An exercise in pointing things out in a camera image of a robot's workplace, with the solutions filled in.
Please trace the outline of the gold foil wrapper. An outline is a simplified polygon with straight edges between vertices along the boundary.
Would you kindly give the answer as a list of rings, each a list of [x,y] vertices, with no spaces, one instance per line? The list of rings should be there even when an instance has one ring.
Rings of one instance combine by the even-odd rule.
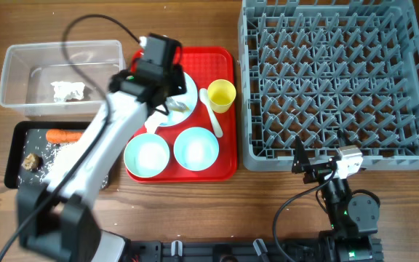
[[[186,98],[172,98],[168,97],[165,102],[165,106],[170,111],[176,111],[176,112],[187,112],[190,111],[190,108],[188,107],[188,99]]]

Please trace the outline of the white tissue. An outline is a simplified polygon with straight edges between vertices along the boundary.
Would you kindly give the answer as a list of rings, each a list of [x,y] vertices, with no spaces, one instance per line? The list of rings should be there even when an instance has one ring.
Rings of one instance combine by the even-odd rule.
[[[83,82],[52,82],[56,103],[68,100],[82,100],[84,98],[85,84]]]

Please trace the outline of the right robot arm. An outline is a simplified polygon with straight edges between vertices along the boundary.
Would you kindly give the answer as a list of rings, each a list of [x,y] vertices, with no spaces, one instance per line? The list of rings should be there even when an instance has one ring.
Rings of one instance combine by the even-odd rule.
[[[383,248],[378,232],[380,200],[364,189],[351,190],[348,177],[358,173],[363,162],[360,149],[338,132],[339,147],[326,162],[312,164],[302,140],[295,138],[293,173],[302,173],[303,182],[316,183],[320,201],[331,229],[319,234],[320,251],[326,261],[382,261]]]

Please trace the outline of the yellow plastic cup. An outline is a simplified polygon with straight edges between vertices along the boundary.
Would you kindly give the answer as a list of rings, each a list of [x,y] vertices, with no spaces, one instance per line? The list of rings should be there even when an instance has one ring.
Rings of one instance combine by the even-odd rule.
[[[211,109],[219,114],[225,113],[236,99],[236,88],[228,80],[214,80],[207,88]]]

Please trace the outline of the brown food lump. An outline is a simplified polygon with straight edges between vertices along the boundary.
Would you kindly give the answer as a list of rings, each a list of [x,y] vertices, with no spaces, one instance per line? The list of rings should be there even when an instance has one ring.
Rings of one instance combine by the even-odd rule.
[[[27,171],[35,171],[39,169],[40,166],[42,166],[42,158],[35,153],[27,155],[21,164],[21,167]]]

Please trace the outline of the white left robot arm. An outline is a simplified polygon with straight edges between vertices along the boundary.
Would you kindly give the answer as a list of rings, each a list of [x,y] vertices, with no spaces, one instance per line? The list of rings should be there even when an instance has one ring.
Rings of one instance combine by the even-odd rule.
[[[92,207],[128,139],[168,97],[185,93],[183,69],[174,57],[142,57],[135,66],[112,77],[96,117],[66,149],[68,158],[54,164],[42,184],[19,189],[19,226],[12,238],[22,248],[56,261],[132,257],[130,240],[100,229]]]

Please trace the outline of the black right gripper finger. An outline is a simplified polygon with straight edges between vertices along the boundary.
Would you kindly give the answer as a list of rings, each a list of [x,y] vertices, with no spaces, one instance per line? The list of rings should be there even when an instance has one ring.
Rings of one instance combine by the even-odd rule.
[[[346,134],[342,130],[337,132],[338,144],[340,147],[346,147],[350,145],[350,140],[346,137]]]
[[[303,146],[303,142],[299,136],[296,136],[292,172],[304,173],[304,172],[309,172],[310,169],[311,169],[311,163],[309,161],[308,155]]]

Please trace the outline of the white plastic spoon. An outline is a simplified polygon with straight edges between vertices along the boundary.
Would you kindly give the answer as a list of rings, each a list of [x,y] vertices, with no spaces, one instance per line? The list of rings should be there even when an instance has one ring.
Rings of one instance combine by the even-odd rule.
[[[221,138],[223,136],[223,130],[222,130],[220,124],[219,124],[219,121],[217,120],[216,115],[214,114],[213,110],[211,109],[210,99],[209,99],[209,96],[208,96],[207,89],[201,88],[199,90],[199,99],[207,109],[207,113],[209,115],[209,120],[210,120],[210,123],[212,125],[215,136],[217,138]]]

